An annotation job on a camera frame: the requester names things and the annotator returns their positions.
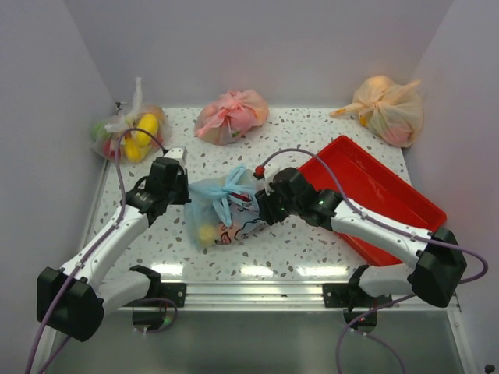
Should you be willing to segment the blue printed plastic bag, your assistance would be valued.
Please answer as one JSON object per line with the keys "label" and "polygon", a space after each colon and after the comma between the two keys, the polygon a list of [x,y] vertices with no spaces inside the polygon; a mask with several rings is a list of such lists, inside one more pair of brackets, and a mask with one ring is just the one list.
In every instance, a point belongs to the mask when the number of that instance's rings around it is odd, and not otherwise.
{"label": "blue printed plastic bag", "polygon": [[184,220],[192,244],[199,249],[230,245],[264,228],[256,193],[257,180],[242,165],[221,177],[190,184]]}

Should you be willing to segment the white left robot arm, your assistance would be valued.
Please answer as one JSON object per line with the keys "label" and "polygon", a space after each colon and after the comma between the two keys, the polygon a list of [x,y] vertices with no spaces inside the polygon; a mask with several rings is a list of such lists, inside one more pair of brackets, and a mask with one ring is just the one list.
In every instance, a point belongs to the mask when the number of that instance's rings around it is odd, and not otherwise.
{"label": "white left robot arm", "polygon": [[89,340],[104,317],[131,302],[174,305],[165,297],[158,272],[132,266],[124,280],[104,277],[125,250],[171,205],[189,202],[185,158],[157,157],[149,174],[129,190],[109,222],[59,269],[45,268],[37,279],[37,321],[80,342]]}

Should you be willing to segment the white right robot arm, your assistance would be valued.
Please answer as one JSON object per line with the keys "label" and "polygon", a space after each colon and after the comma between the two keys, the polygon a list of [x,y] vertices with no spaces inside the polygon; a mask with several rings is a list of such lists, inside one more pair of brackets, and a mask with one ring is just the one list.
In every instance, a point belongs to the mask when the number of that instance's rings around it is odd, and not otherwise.
{"label": "white right robot arm", "polygon": [[449,305],[466,270],[454,234],[400,223],[365,208],[340,192],[316,190],[296,168],[258,167],[256,200],[269,225],[297,216],[309,226],[359,238],[399,260],[398,265],[361,266],[338,297],[349,308],[375,298],[414,294],[439,308]]}

